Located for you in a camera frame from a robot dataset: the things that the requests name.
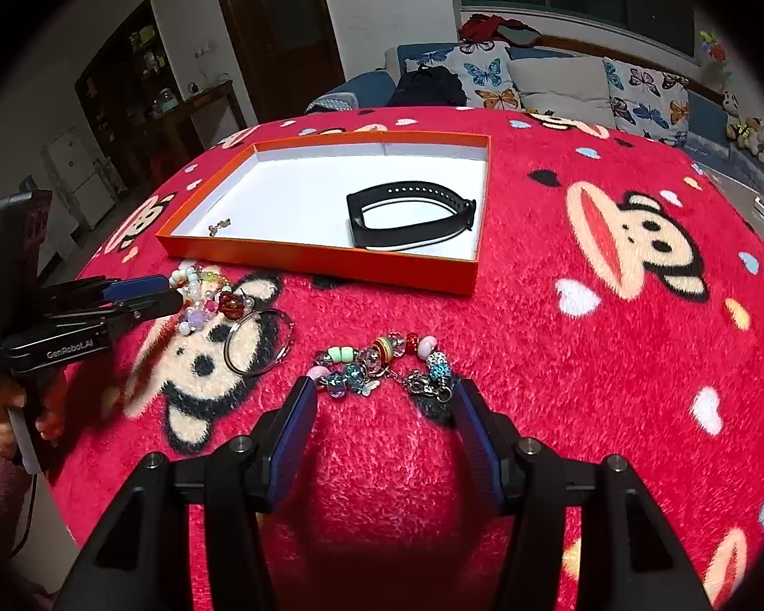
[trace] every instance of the human hand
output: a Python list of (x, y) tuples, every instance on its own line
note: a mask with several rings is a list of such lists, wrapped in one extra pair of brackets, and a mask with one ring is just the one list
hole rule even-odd
[[(65, 375), (59, 371), (43, 395), (42, 405), (45, 406), (45, 410), (35, 422), (37, 431), (45, 440), (57, 439), (63, 433), (66, 393)], [(12, 459), (17, 450), (17, 439), (14, 437), (6, 406), (22, 408), (25, 402), (25, 390), (14, 379), (0, 376), (0, 454), (6, 459)]]

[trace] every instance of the black cable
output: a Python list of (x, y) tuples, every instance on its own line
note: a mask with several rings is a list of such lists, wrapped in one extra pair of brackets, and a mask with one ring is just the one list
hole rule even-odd
[(14, 558), (20, 549), (25, 547), (25, 543), (29, 540), (29, 533), (31, 532), (31, 519), (34, 516), (34, 499), (37, 498), (37, 476), (34, 476), (31, 481), (31, 498), (29, 498), (29, 516), (26, 518), (26, 530), (22, 534), (17, 546), (11, 550), (11, 558)]

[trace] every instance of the fleece tablecloth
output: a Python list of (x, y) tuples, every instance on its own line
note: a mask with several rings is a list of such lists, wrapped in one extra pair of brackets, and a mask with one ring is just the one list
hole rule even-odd
[[(69, 368), (67, 457), (51, 482), (78, 543), (145, 453), (212, 451), (279, 406), (314, 351), (416, 331), (436, 336), (523, 435), (566, 457), (624, 454), (718, 606), (764, 541), (764, 243), (680, 151), (486, 109), (261, 124), (166, 181), (82, 276), (169, 275), (185, 262), (169, 259), (155, 232), (243, 145), (385, 128), (491, 136), (473, 297), (223, 266), (259, 306), (294, 318), (291, 355), (242, 380), (224, 364), (221, 316), (189, 337), (165, 319)], [(260, 364), (274, 337), (264, 320), (239, 356)], [(569, 519), (560, 608), (572, 607), (579, 573), (576, 513)], [(263, 518), (261, 538), (283, 609), (469, 611), (491, 600), (510, 525), (479, 499), (458, 434), (385, 379), (368, 398), (320, 395), (291, 496)], [(190, 532), (196, 608), (206, 611), (195, 510)]]

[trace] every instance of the black fitness band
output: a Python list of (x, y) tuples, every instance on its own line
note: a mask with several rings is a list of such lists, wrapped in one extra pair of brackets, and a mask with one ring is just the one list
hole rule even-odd
[[(351, 193), (348, 216), (351, 221), (353, 244), (356, 247), (395, 247), (450, 238), (462, 230), (472, 230), (476, 216), (476, 201), (464, 199), (458, 193), (429, 181), (394, 181)], [(396, 201), (435, 202), (453, 211), (452, 216), (424, 223), (373, 229), (365, 225), (363, 212), (371, 205), (381, 206)]]

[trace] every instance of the beige pillow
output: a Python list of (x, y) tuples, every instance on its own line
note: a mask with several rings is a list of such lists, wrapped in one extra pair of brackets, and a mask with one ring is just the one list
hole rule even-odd
[(541, 115), (551, 110), (556, 117), (617, 128), (602, 59), (513, 59), (507, 69), (523, 108)]

